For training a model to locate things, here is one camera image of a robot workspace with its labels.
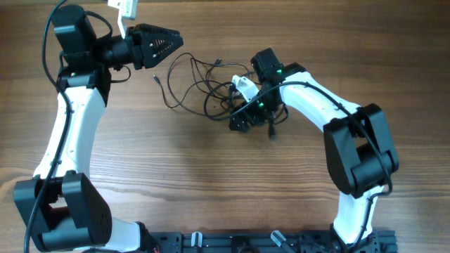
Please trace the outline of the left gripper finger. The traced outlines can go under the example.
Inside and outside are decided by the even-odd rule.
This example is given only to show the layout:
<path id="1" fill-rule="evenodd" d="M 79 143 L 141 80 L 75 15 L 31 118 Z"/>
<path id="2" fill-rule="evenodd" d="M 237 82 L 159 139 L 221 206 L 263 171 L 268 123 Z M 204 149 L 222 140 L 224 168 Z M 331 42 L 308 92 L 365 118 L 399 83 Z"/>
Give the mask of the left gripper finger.
<path id="1" fill-rule="evenodd" d="M 184 41 L 181 37 L 152 40 L 149 43 L 151 50 L 149 67 L 155 67 L 183 45 Z"/>
<path id="2" fill-rule="evenodd" d="M 158 27 L 149 24 L 140 24 L 140 29 L 143 32 L 142 39 L 145 44 L 156 44 L 158 40 L 181 43 L 181 34 L 177 30 Z"/>

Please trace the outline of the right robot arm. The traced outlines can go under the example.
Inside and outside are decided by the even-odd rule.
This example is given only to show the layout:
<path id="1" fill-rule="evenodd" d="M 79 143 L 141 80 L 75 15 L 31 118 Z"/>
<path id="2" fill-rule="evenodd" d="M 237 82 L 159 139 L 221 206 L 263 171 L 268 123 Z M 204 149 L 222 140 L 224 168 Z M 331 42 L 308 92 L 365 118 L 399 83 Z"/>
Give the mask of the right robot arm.
<path id="1" fill-rule="evenodd" d="M 293 108 L 323 134 L 329 176 L 340 192 L 331 224 L 330 249 L 356 252 L 374 241 L 371 225 L 379 197 L 393 190 L 392 174 L 399 158 L 381 108 L 360 106 L 320 85 L 299 63 L 282 64 L 271 48 L 251 60 L 258 81 L 243 75 L 231 80 L 231 93 L 243 97 L 233 109 L 229 128 L 276 124 L 279 108 Z"/>

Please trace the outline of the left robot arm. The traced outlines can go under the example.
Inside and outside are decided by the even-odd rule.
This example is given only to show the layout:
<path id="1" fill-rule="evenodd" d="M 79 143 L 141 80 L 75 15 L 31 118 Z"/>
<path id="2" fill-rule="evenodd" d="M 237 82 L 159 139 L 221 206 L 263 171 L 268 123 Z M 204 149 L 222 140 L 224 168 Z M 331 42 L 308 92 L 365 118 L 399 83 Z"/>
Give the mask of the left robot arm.
<path id="1" fill-rule="evenodd" d="M 145 23 L 120 26 L 98 37 L 91 11 L 65 1 L 46 22 L 62 48 L 57 77 L 58 110 L 46 152 L 31 179 L 13 189 L 25 223 L 23 249 L 40 252 L 161 252 L 140 222 L 113 218 L 89 178 L 98 123 L 108 104 L 113 70 L 152 68 L 183 45 L 176 30 Z"/>

